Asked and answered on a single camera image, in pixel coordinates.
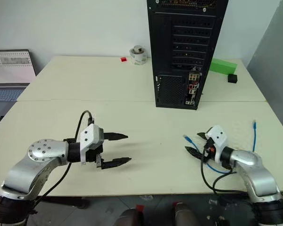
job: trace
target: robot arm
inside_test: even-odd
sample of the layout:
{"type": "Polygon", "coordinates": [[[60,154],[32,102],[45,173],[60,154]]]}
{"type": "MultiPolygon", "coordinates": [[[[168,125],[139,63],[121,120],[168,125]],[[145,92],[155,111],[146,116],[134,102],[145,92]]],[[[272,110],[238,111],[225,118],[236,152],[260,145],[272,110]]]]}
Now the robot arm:
{"type": "Polygon", "coordinates": [[[119,140],[128,136],[104,133],[103,129],[91,123],[81,132],[80,143],[74,138],[56,141],[42,139],[32,143],[24,156],[8,173],[0,189],[0,223],[23,222],[35,207],[35,200],[46,183],[50,173],[58,166],[69,162],[95,162],[98,168],[117,167],[131,158],[113,159],[104,162],[101,158],[103,142],[119,140]]]}
{"type": "Polygon", "coordinates": [[[283,226],[283,198],[261,157],[254,152],[228,147],[227,136],[220,126],[198,135],[207,140],[205,148],[211,159],[240,174],[259,224],[283,226]]]}

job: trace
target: table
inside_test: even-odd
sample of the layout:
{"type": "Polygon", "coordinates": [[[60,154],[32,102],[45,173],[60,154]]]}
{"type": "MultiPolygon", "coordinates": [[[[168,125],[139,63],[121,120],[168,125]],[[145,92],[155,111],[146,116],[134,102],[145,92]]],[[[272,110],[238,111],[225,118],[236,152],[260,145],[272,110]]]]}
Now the table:
{"type": "MultiPolygon", "coordinates": [[[[209,72],[200,101],[265,101],[239,59],[238,83],[209,72]]],[[[121,63],[118,57],[56,56],[25,89],[18,101],[154,101],[152,64],[121,63]]]]}
{"type": "MultiPolygon", "coordinates": [[[[74,163],[65,180],[50,195],[93,196],[130,194],[182,194],[211,192],[200,175],[199,160],[184,149],[190,136],[202,147],[197,132],[223,127],[229,146],[251,150],[252,122],[258,124],[256,152],[283,190],[283,126],[267,102],[200,102],[197,111],[156,108],[154,102],[127,101],[21,101],[0,123],[0,184],[8,170],[26,154],[29,145],[43,138],[73,137],[83,110],[90,110],[105,132],[127,134],[129,139],[105,141],[103,158],[132,157],[127,164],[100,170],[94,163],[74,163]]],[[[56,168],[41,194],[64,173],[56,168]]],[[[207,167],[208,181],[218,176],[207,167]]],[[[217,185],[243,189],[238,175],[217,185]]]]}

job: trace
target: laptop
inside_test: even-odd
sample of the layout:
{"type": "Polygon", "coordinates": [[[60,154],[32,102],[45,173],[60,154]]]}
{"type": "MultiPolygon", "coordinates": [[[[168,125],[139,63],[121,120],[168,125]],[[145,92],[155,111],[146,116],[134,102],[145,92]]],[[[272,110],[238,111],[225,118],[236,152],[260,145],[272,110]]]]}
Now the laptop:
{"type": "Polygon", "coordinates": [[[35,77],[27,49],[0,50],[0,116],[8,112],[35,77]]]}

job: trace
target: computer tower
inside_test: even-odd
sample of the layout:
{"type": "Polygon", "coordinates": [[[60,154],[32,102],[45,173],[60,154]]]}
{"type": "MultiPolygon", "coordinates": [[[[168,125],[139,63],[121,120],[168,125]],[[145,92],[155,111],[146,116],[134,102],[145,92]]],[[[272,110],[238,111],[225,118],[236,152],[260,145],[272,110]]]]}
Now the computer tower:
{"type": "Polygon", "coordinates": [[[228,0],[147,0],[157,107],[196,110],[228,0]]]}

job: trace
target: blue cable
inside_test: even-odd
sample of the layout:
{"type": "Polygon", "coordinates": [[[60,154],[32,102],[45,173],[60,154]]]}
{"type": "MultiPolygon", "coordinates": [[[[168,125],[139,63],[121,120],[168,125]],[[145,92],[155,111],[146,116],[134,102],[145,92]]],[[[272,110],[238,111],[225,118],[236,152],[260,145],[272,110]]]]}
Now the blue cable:
{"type": "Polygon", "coordinates": [[[253,143],[253,152],[255,151],[256,147],[256,139],[257,139],[257,123],[256,120],[253,122],[253,128],[254,128],[254,143],[253,143]]]}
{"type": "MultiPolygon", "coordinates": [[[[188,141],[189,143],[191,143],[192,145],[194,145],[194,147],[197,149],[198,152],[200,152],[199,149],[198,149],[198,147],[196,146],[196,144],[191,140],[191,138],[189,138],[187,135],[184,135],[183,137],[184,137],[184,139],[185,139],[186,141],[188,141]]],[[[208,163],[207,163],[207,166],[208,166],[210,169],[212,169],[213,171],[217,172],[217,173],[221,173],[221,174],[228,173],[228,172],[221,172],[221,171],[218,171],[218,170],[216,170],[215,168],[213,168],[212,166],[210,166],[208,163]]]]}

